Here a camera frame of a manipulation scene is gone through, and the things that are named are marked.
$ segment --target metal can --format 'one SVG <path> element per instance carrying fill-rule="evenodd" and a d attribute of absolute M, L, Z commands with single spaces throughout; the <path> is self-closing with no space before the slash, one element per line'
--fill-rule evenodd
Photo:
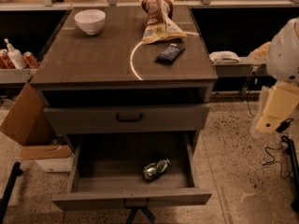
<path fill-rule="evenodd" d="M 153 180 L 165 173 L 170 166 L 171 163 L 169 159 L 151 162 L 143 168 L 143 175 L 148 180 Z"/>
<path fill-rule="evenodd" d="M 0 65 L 1 68 L 15 68 L 15 65 L 8 56 L 7 49 L 0 49 Z"/>
<path fill-rule="evenodd" d="M 37 58 L 35 57 L 35 55 L 32 52 L 27 51 L 27 52 L 23 53 L 22 57 L 28 63 L 30 68 L 38 68 L 39 64 L 38 64 Z"/>

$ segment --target drawer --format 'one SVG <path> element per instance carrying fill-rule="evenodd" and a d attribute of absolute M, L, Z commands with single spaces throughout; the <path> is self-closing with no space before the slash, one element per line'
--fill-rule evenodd
<path fill-rule="evenodd" d="M 126 107 L 45 108 L 54 131 L 122 133 L 202 130 L 209 104 Z"/>
<path fill-rule="evenodd" d="M 63 210 L 200 205 L 211 196 L 198 187 L 185 132 L 85 134 L 75 156 L 67 193 L 52 197 Z M 148 181 L 144 165 L 166 158 L 170 169 Z"/>
<path fill-rule="evenodd" d="M 42 91 L 49 107 L 104 107 L 142 105 L 200 104 L 205 100 L 208 87 L 147 88 L 99 90 Z"/>

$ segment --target bottle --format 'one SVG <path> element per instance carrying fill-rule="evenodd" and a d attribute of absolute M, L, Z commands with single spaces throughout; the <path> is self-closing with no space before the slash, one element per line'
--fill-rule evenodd
<path fill-rule="evenodd" d="M 7 49 L 8 49 L 8 57 L 13 62 L 15 67 L 17 69 L 23 69 L 27 66 L 25 60 L 23 59 L 20 51 L 18 49 L 15 49 L 9 42 L 8 39 L 4 39 L 7 43 Z"/>

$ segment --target plastic bag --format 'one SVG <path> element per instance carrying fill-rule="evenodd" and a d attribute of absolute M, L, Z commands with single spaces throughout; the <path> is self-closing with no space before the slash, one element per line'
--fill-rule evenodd
<path fill-rule="evenodd" d="M 160 40 L 171 40 L 187 36 L 171 19 L 172 0 L 140 0 L 142 8 L 148 13 L 142 43 L 149 44 Z"/>
<path fill-rule="evenodd" d="M 252 63 L 266 63 L 267 52 L 269 50 L 270 45 L 271 42 L 266 42 L 254 51 L 252 51 L 248 56 L 249 61 Z"/>

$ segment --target speckled floor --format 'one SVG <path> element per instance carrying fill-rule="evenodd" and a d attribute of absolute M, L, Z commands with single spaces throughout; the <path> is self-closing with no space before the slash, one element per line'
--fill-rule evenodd
<path fill-rule="evenodd" d="M 0 120 L 11 108 L 6 100 L 0 107 Z M 257 102 L 249 102 L 251 113 Z M 271 161 L 266 147 L 278 147 L 280 134 L 262 139 L 249 135 L 252 115 L 246 102 L 213 98 L 205 129 L 202 131 L 194 163 L 202 189 L 211 189 L 207 205 L 151 208 L 155 223 L 186 224 L 278 224 L 299 223 L 291 208 L 294 197 L 292 176 L 280 177 L 280 166 Z M 299 111 L 287 130 L 299 142 Z M 0 133 L 0 193 L 4 192 L 10 170 L 20 160 L 21 147 Z M 281 161 L 282 174 L 291 170 L 284 151 L 271 151 Z M 23 174 L 17 178 L 4 223 L 124 223 L 128 210 L 63 212 L 51 202 L 53 193 L 66 189 L 68 174 L 45 173 L 34 161 L 22 161 Z M 150 223 L 138 212 L 134 223 Z"/>

